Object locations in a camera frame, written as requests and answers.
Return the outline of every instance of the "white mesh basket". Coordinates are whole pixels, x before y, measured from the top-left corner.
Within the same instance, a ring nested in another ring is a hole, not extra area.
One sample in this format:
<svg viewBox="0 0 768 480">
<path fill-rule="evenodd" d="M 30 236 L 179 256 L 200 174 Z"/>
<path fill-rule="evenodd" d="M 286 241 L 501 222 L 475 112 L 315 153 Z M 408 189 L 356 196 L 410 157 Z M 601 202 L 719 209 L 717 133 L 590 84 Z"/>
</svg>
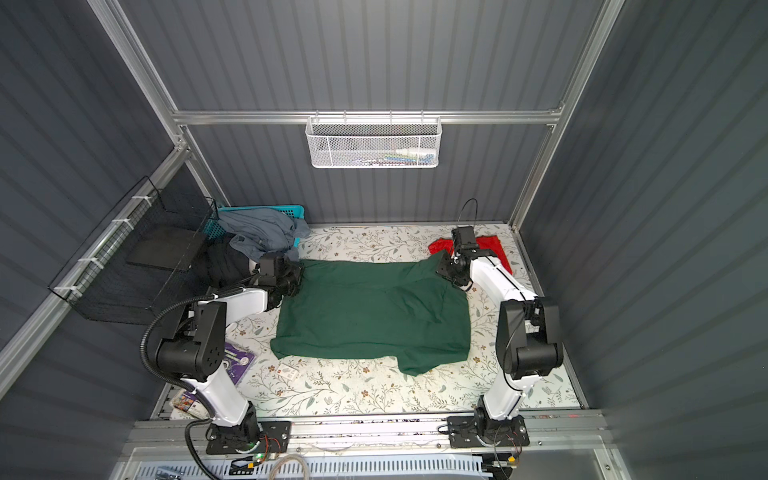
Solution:
<svg viewBox="0 0 768 480">
<path fill-rule="evenodd" d="M 340 123 L 310 118 L 306 141 L 316 168 L 437 167 L 440 119 L 414 123 Z"/>
</svg>

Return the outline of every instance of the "floral table surface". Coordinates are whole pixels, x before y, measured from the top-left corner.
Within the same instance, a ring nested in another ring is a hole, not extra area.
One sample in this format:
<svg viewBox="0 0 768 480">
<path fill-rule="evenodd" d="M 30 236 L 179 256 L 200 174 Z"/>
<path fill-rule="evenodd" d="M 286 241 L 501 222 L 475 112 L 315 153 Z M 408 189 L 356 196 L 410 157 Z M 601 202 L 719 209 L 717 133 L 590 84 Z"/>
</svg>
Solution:
<svg viewBox="0 0 768 480">
<path fill-rule="evenodd" d="M 451 228 L 445 225 L 313 229 L 309 237 L 301 240 L 299 250 L 302 258 L 318 260 L 418 261 L 429 256 L 430 243 L 450 238 Z M 506 225 L 478 225 L 475 232 L 479 237 L 497 235 L 515 278 L 530 286 Z M 227 331 L 227 341 L 256 354 L 237 388 L 253 401 L 260 416 L 472 409 L 498 372 L 494 348 L 498 305 L 493 305 L 479 288 L 468 292 L 468 301 L 472 344 L 467 360 L 441 365 L 419 376 L 401 373 L 395 357 L 328 360 L 288 356 L 278 360 L 270 349 L 270 340 L 275 336 L 279 309 L 248 316 L 230 325 Z M 291 369 L 298 376 L 289 379 L 286 373 Z M 578 400 L 564 368 L 552 370 L 529 390 L 522 407 L 577 408 Z"/>
</svg>

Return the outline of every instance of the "black mounting plate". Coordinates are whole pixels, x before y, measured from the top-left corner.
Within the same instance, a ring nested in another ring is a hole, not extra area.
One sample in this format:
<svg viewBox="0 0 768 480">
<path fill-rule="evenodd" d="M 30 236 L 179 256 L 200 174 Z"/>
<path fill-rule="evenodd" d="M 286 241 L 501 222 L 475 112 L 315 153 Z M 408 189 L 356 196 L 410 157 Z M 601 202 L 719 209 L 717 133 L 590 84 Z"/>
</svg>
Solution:
<svg viewBox="0 0 768 480">
<path fill-rule="evenodd" d="M 497 449 L 503 447 L 514 448 L 515 446 L 525 447 L 531 444 L 531 440 L 528 438 L 528 429 L 525 428 L 525 421 L 520 415 L 514 417 L 512 420 L 504 421 L 504 425 L 499 426 L 497 435 L 496 430 L 491 429 L 490 438 L 486 439 L 485 442 L 482 442 L 478 437 L 474 417 L 448 417 L 447 422 L 452 449 L 492 447 L 494 442 L 497 442 Z"/>
<path fill-rule="evenodd" d="M 288 449 L 288 441 L 290 440 L 290 427 L 291 422 L 261 422 L 259 421 L 259 425 L 261 427 L 261 435 L 262 440 L 257 446 L 256 450 L 253 451 L 253 453 L 265 453 L 266 452 L 266 442 L 263 439 L 263 436 L 266 435 L 270 438 L 269 443 L 269 452 L 270 453 L 285 453 Z M 216 437 L 213 440 L 208 441 L 208 446 L 205 449 L 205 452 L 208 455 L 239 455 L 235 449 L 243 449 L 244 447 L 242 445 L 234 445 L 231 442 L 227 442 L 227 440 L 223 436 Z"/>
</svg>

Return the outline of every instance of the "laundry basket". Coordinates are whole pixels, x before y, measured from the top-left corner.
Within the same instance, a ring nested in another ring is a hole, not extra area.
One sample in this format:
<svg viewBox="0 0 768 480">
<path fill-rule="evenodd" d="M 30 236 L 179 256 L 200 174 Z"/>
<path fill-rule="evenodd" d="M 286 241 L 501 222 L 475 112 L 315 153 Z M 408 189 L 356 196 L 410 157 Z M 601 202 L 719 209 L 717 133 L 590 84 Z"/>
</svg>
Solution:
<svg viewBox="0 0 768 480">
<path fill-rule="evenodd" d="M 315 168 L 434 168 L 438 164 L 440 118 L 412 123 L 360 120 L 306 122 L 306 141 Z"/>
<path fill-rule="evenodd" d="M 258 207 L 220 207 L 218 211 L 231 212 L 234 210 L 251 210 L 253 208 L 271 208 L 272 210 L 283 212 L 284 214 L 286 214 L 288 217 L 291 217 L 291 218 L 304 218 L 304 207 L 302 207 L 301 205 L 262 205 Z M 210 221 L 208 222 L 208 225 L 205 226 L 205 233 L 207 233 L 208 238 L 212 240 L 217 239 L 226 233 L 225 229 L 219 226 L 218 216 L 217 218 L 210 219 Z M 298 247 L 300 241 L 301 239 L 297 237 L 293 241 L 293 246 Z"/>
</svg>

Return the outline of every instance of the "green cloth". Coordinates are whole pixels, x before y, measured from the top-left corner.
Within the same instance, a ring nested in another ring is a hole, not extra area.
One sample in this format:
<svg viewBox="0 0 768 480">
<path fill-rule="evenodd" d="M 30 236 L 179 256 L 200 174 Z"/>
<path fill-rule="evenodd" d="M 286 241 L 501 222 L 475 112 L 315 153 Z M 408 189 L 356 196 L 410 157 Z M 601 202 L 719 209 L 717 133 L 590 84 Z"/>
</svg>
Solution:
<svg viewBox="0 0 768 480">
<path fill-rule="evenodd" d="M 469 354 L 466 293 L 435 273 L 441 253 L 416 263 L 303 260 L 283 298 L 272 351 L 321 359 L 396 356 L 419 375 Z"/>
</svg>

